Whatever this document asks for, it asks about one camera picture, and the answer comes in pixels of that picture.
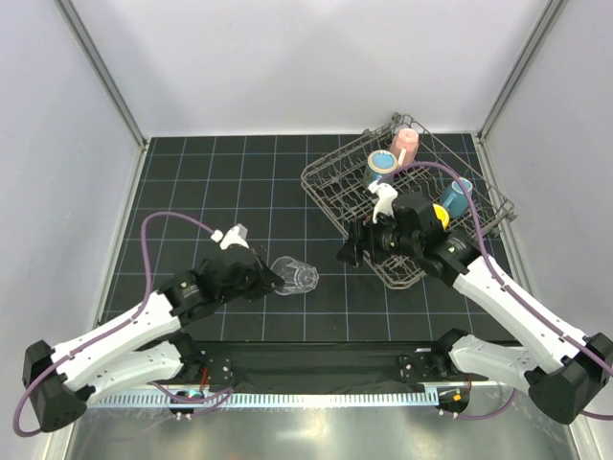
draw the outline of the metal post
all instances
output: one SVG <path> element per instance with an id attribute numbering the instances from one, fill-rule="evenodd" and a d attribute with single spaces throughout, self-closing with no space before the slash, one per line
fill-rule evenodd
<path id="1" fill-rule="evenodd" d="M 513 66 L 511 73 L 507 77 L 502 90 L 498 94 L 494 105 L 489 111 L 489 114 L 486 117 L 481 130 L 479 131 L 480 139 L 486 139 L 488 137 L 491 129 L 496 123 L 496 120 L 498 120 L 498 117 L 505 108 L 507 101 L 511 97 L 511 94 L 517 87 L 517 84 L 520 82 L 523 75 L 526 73 L 526 70 L 533 61 L 536 52 L 540 48 L 540 45 L 543 43 L 547 33 L 551 30 L 567 2 L 568 0 L 549 0 L 549 3 L 547 3 L 545 10 L 538 18 L 528 41 L 524 45 L 524 49 L 521 51 L 517 62 Z"/>
<path id="2" fill-rule="evenodd" d="M 91 35 L 89 34 L 89 32 L 87 32 L 87 28 L 83 24 L 83 21 L 81 20 L 79 13 L 77 12 L 72 0 L 55 0 L 55 2 L 59 10 L 64 15 L 68 26 L 75 35 L 75 39 L 77 40 L 81 49 L 87 56 L 89 62 L 92 64 L 92 67 L 94 68 L 96 75 L 98 75 L 102 86 L 108 93 L 108 96 L 115 105 L 115 108 L 117 108 L 117 111 L 122 116 L 125 125 L 132 133 L 134 140 L 137 142 L 141 149 L 144 149 L 146 144 L 145 136 L 143 135 L 143 132 L 138 128 L 136 120 L 134 120 L 130 109 L 125 103 L 122 93 L 120 92 L 119 88 L 117 87 L 117 84 L 115 84 L 115 81 L 113 80 L 111 74 L 106 68 L 104 60 L 98 52 L 98 49 L 96 48 L 96 45 L 94 44 L 94 40 L 92 40 Z"/>

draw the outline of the pink mug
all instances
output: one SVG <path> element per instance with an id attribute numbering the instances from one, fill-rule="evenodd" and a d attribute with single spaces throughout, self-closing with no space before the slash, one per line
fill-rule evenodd
<path id="1" fill-rule="evenodd" d="M 398 167 L 406 166 L 413 161 L 419 145 L 420 136 L 414 129 L 406 127 L 398 132 L 390 147 L 390 152 L 398 160 Z"/>

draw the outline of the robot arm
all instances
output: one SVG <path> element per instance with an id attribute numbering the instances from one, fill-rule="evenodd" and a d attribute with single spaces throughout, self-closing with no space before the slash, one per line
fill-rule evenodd
<path id="1" fill-rule="evenodd" d="M 41 430 L 67 426 L 88 405 L 127 388 L 156 380 L 196 380 L 203 356 L 182 328 L 235 298 L 256 300 L 284 284 L 249 249 L 246 233 L 242 225 L 225 236 L 215 232 L 211 238 L 219 243 L 220 255 L 174 275 L 151 294 L 137 319 L 71 356 L 41 382 L 30 396 Z M 138 308 L 53 348 L 42 340 L 31 345 L 26 350 L 24 385 L 70 356 L 81 343 L 133 318 Z"/>
<path id="2" fill-rule="evenodd" d="M 473 300 L 513 334 L 525 350 L 497 346 L 453 330 L 437 342 L 441 374 L 462 372 L 501 381 L 528 394 L 552 419 L 570 424 L 606 385 L 608 375 L 565 337 L 572 337 L 609 364 L 613 361 L 613 342 L 601 333 L 588 337 L 555 316 L 490 256 L 483 256 L 468 235 L 445 232 L 429 199 L 420 194 L 394 197 L 389 189 L 387 184 L 371 184 L 371 193 L 381 198 L 375 205 L 377 219 L 352 222 L 349 239 L 337 258 L 361 265 L 364 251 L 375 264 L 393 255 L 408 256 L 427 274 Z M 484 257 L 502 277 L 502 286 L 492 276 Z M 545 326 L 506 288 L 516 292 L 563 334 Z"/>

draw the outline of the transparent cup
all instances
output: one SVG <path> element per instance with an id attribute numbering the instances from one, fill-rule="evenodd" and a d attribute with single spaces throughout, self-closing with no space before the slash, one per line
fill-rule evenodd
<path id="1" fill-rule="evenodd" d="M 282 256 L 277 259 L 270 269 L 285 281 L 285 286 L 276 290 L 279 295 L 303 294 L 314 290 L 319 281 L 317 268 L 293 257 Z"/>

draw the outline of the metal wire rack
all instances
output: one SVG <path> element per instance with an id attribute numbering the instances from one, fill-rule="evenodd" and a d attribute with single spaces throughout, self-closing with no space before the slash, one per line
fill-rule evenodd
<path id="1" fill-rule="evenodd" d="M 367 129 L 359 138 L 317 159 L 303 170 L 302 187 L 344 238 L 348 236 L 349 221 L 373 212 L 374 204 L 363 185 L 368 155 L 374 150 L 388 149 L 396 133 L 404 127 L 420 134 L 420 149 L 415 161 L 444 164 L 473 183 L 472 198 L 484 235 L 497 232 L 497 225 L 503 219 L 514 217 L 513 204 L 471 166 L 470 162 L 477 161 L 476 158 L 471 160 L 465 152 L 454 152 L 409 115 L 394 114 L 387 125 L 373 131 Z M 393 185 L 399 194 L 420 192 L 432 202 L 438 202 L 450 183 L 451 179 L 439 170 L 416 168 L 400 172 Z M 450 229 L 461 229 L 474 237 L 470 211 L 451 220 Z M 369 254 L 365 253 L 364 259 L 391 289 L 408 288 L 425 274 L 406 257 L 394 256 L 383 264 L 372 264 Z"/>

